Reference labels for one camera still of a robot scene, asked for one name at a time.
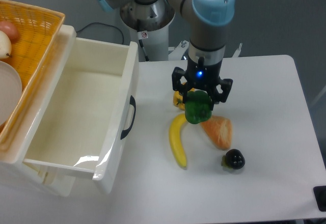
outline warning sticker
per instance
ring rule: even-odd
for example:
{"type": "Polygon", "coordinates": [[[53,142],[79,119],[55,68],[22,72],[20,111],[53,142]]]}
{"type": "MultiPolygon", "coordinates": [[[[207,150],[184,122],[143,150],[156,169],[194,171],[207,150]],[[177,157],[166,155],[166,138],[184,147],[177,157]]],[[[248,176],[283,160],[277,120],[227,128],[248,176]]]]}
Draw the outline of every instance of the warning sticker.
{"type": "Polygon", "coordinates": [[[137,36],[138,36],[138,39],[146,39],[148,38],[148,33],[147,31],[141,31],[141,32],[137,32],[137,36]]]}

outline white table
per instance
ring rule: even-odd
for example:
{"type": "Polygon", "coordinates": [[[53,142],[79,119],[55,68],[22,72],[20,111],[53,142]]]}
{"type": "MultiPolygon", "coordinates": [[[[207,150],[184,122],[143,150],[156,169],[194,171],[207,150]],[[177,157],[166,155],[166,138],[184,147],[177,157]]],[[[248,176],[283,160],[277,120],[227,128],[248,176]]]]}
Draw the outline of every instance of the white table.
{"type": "Polygon", "coordinates": [[[71,196],[54,197],[0,187],[2,223],[219,223],[326,217],[313,187],[326,172],[300,81],[288,56],[225,59],[221,77],[234,79],[214,115],[233,122],[232,148],[243,169],[221,167],[216,149],[199,125],[187,124],[182,141],[188,168],[175,162],[168,141],[171,74],[186,62],[140,63],[137,115],[113,190],[100,195],[79,181],[71,196]]]}

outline drawer handle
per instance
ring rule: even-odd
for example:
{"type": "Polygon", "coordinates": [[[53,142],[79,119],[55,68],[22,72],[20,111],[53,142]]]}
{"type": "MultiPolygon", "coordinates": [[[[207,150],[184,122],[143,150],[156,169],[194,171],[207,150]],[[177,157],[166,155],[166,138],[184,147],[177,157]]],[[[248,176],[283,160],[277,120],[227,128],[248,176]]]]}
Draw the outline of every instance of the drawer handle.
{"type": "Polygon", "coordinates": [[[136,115],[136,101],[135,101],[135,99],[134,99],[134,97],[132,95],[130,96],[130,102],[129,102],[129,104],[133,106],[133,116],[132,116],[131,124],[130,124],[129,128],[127,128],[127,129],[125,129],[125,130],[123,130],[121,132],[120,139],[124,139],[130,133],[131,128],[133,126],[134,117],[136,115]]]}

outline bread roll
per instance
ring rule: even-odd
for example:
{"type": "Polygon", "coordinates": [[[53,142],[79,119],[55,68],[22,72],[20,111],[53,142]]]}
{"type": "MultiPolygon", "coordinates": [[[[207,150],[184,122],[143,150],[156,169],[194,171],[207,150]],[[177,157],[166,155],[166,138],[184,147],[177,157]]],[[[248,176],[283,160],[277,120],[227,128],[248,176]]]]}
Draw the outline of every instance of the bread roll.
{"type": "Polygon", "coordinates": [[[211,116],[205,122],[200,123],[208,137],[217,148],[227,150],[232,143],[232,123],[222,116],[211,116]]]}

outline gray floor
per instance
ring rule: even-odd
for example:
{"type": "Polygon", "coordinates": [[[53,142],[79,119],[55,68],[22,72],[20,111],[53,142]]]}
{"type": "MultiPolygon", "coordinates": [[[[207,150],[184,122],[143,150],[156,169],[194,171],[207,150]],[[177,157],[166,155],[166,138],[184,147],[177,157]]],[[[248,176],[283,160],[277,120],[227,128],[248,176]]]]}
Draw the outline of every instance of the gray floor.
{"type": "MultiPolygon", "coordinates": [[[[90,22],[120,27],[129,42],[128,31],[118,12],[104,13],[96,0],[14,0],[46,7],[66,14],[65,24],[76,30],[90,22]]],[[[326,96],[310,104],[326,85],[326,0],[236,0],[226,57],[242,42],[242,56],[288,54],[295,60],[306,101],[310,107],[322,154],[326,158],[326,96]]],[[[188,39],[189,26],[176,16],[170,27],[170,46],[188,39]]],[[[81,37],[121,42],[116,30],[92,26],[81,37]]]]}

